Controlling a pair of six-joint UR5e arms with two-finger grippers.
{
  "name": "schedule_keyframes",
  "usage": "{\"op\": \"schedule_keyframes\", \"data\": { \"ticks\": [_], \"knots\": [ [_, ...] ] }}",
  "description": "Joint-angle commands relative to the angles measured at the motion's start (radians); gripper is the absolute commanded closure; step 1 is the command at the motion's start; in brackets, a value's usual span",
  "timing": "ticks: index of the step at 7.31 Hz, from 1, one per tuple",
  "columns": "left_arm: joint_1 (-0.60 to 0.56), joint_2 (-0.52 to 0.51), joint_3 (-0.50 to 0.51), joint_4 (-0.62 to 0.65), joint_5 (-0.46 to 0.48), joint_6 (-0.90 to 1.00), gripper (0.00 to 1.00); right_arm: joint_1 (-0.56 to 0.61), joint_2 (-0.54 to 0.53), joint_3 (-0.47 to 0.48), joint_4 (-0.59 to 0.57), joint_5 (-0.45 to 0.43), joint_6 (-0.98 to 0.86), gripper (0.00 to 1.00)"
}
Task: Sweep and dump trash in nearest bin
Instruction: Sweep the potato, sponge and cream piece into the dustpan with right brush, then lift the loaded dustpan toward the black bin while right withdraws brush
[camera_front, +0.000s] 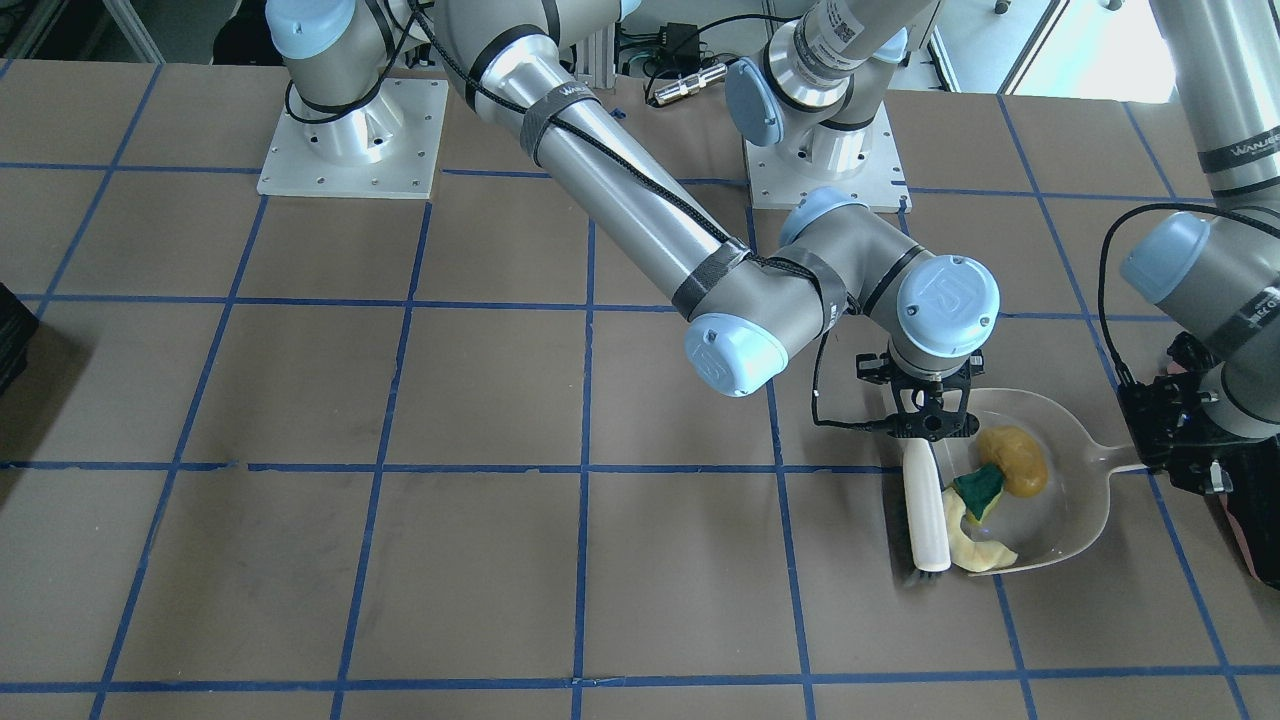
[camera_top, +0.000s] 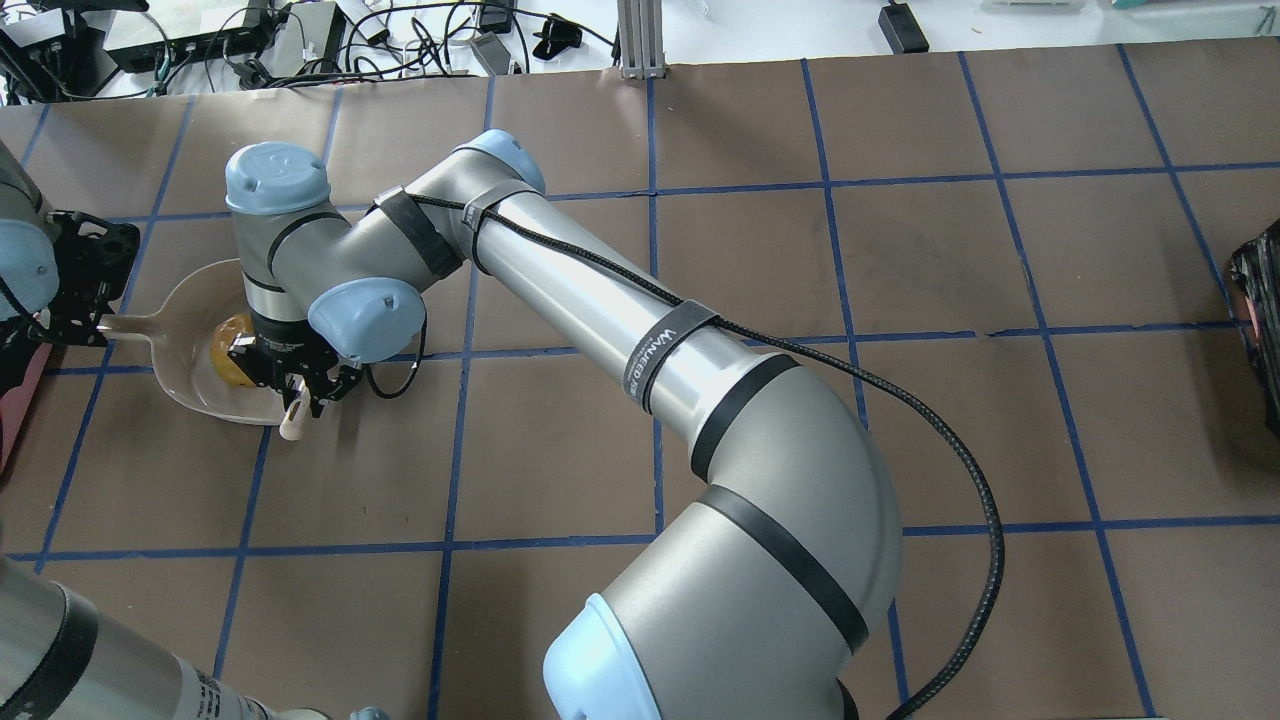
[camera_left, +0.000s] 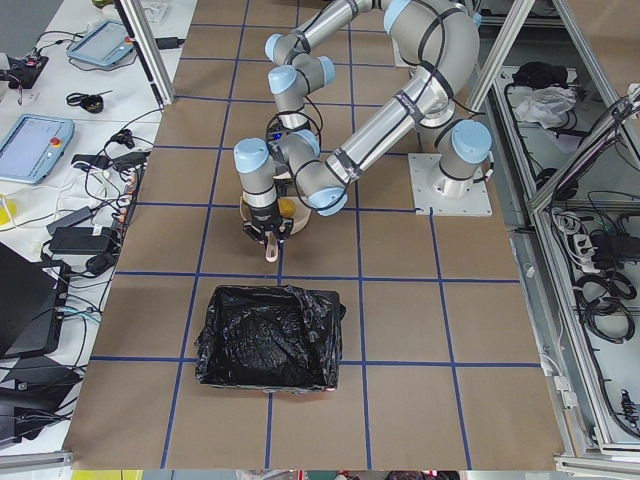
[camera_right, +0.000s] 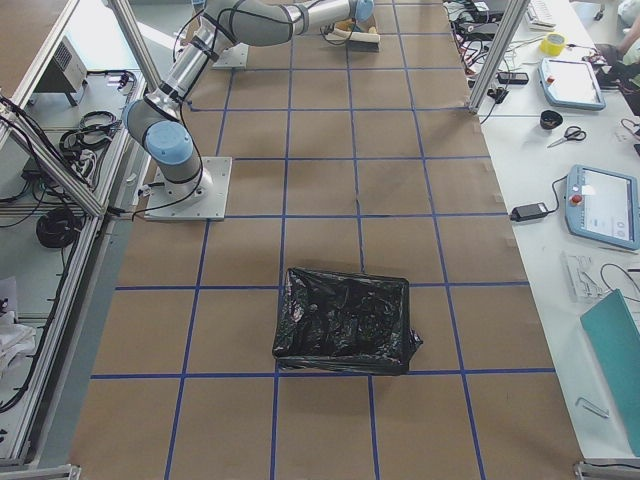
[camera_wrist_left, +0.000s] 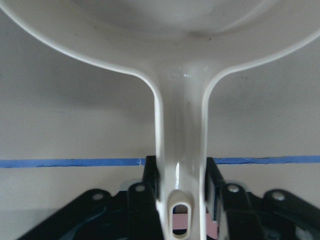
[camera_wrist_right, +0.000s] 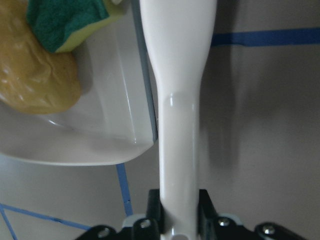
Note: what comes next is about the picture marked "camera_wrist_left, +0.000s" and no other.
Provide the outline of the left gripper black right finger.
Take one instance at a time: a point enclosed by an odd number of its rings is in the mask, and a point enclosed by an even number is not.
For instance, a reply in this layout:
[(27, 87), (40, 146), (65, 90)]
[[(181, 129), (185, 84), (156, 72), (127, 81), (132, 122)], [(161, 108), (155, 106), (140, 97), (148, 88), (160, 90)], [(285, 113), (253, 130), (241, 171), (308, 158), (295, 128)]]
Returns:
[(213, 158), (206, 160), (205, 203), (219, 240), (261, 240), (263, 229), (240, 184), (226, 181)]

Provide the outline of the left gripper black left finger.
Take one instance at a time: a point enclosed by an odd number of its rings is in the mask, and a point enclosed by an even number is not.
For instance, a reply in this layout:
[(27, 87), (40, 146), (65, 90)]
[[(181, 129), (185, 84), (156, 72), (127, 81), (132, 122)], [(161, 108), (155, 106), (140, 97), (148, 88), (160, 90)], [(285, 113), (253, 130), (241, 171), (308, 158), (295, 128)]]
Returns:
[(156, 201), (160, 194), (160, 174), (154, 155), (147, 156), (142, 180), (131, 185), (127, 193), (128, 238), (163, 240), (163, 230)]

